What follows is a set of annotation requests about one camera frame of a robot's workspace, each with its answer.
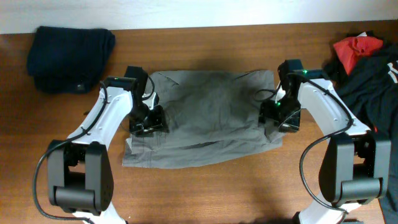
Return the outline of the grey shorts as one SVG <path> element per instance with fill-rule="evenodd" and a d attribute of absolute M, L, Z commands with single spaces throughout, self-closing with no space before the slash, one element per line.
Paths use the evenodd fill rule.
<path fill-rule="evenodd" d="M 159 95 L 168 132 L 126 139 L 124 167 L 181 169 L 217 164 L 282 145 L 272 122 L 258 121 L 260 90 L 274 88 L 270 70 L 161 71 L 146 92 Z"/>

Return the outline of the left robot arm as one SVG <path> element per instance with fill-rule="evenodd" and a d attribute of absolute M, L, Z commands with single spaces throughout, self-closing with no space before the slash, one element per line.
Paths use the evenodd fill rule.
<path fill-rule="evenodd" d="M 50 143 L 47 162 L 49 202 L 84 223 L 125 223 L 112 204 L 114 180 L 108 150 L 119 125 L 129 119 L 129 133 L 146 137 L 168 130 L 150 77 L 108 77 L 80 126 L 65 140 Z"/>

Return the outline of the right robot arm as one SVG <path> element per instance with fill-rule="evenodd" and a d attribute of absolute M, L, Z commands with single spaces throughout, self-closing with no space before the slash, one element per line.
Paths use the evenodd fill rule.
<path fill-rule="evenodd" d="M 299 160 L 300 178 L 313 199 L 293 223 L 344 223 L 349 212 L 387 193 L 391 142 L 360 122 L 336 94 L 331 81 L 310 79 L 308 70 L 280 73 L 271 98 L 261 104 L 259 122 L 272 121 L 282 133 L 295 133 L 300 112 L 308 110 L 323 136 L 308 145 Z M 327 141 L 320 167 L 319 194 L 305 180 L 303 162 L 309 150 Z"/>

